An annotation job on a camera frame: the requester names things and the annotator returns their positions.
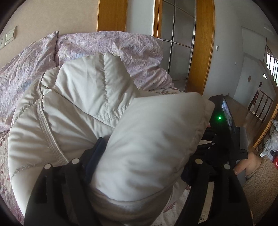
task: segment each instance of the power outlet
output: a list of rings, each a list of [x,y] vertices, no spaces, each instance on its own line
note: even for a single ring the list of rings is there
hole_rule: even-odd
[[[0,37],[0,50],[6,45],[6,34]]]
[[[14,27],[12,30],[7,32],[5,45],[7,45],[8,43],[10,43],[11,41],[13,41],[15,39],[15,30],[16,30],[16,27]]]

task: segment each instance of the beige knit sleeve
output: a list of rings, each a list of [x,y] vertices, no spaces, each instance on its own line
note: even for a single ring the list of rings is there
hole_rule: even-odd
[[[267,212],[278,194],[278,170],[267,157],[262,158],[261,165],[256,173],[246,181],[243,191],[256,224]]]

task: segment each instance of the light switch panel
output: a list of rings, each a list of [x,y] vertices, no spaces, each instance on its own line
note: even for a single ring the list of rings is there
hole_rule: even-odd
[[[7,32],[7,34],[6,34],[6,45],[15,39],[15,30],[16,30],[16,27],[14,27],[12,30]]]
[[[6,35],[0,37],[0,50],[6,45]]]

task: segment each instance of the person's hand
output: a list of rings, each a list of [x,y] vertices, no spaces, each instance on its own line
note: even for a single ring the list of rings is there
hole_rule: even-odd
[[[248,159],[240,160],[234,167],[235,175],[238,175],[245,170],[246,176],[253,173],[262,163],[262,159],[256,156],[253,152],[248,153]]]

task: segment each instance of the wall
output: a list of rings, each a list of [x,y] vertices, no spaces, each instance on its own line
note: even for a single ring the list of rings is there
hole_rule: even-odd
[[[245,54],[243,66],[242,66],[242,72],[241,72],[241,76],[240,76],[240,80],[239,80],[239,84],[238,84],[236,93],[234,95],[234,99],[236,101],[238,101],[239,103],[241,103],[246,108],[248,108],[254,95],[256,94],[256,91],[258,89],[258,86],[260,85],[260,82],[262,82],[261,90],[263,92],[265,92],[271,99],[274,100],[275,91],[273,89],[270,79],[269,78],[265,79],[263,77],[264,73],[265,72],[261,69],[261,67],[258,63],[258,60],[253,58],[252,56],[248,56],[247,54]],[[260,102],[260,98],[261,98],[261,95],[258,97],[258,100],[255,105],[255,110]],[[263,99],[263,101],[262,101],[263,104],[260,105],[260,109],[263,108],[265,99],[266,99],[266,97]]]
[[[95,32],[98,0],[26,0],[2,34],[17,26],[16,39],[0,50],[0,68],[25,47],[54,32]]]
[[[154,0],[128,0],[126,31],[153,35]]]
[[[252,0],[230,0],[230,2],[237,12],[241,26],[267,37],[267,45],[273,54],[278,56],[278,35],[259,6]]]
[[[230,1],[215,0],[214,3],[214,50],[203,96],[230,93],[233,97],[243,63],[241,24]]]
[[[264,60],[266,37],[242,27],[243,51],[261,61]]]

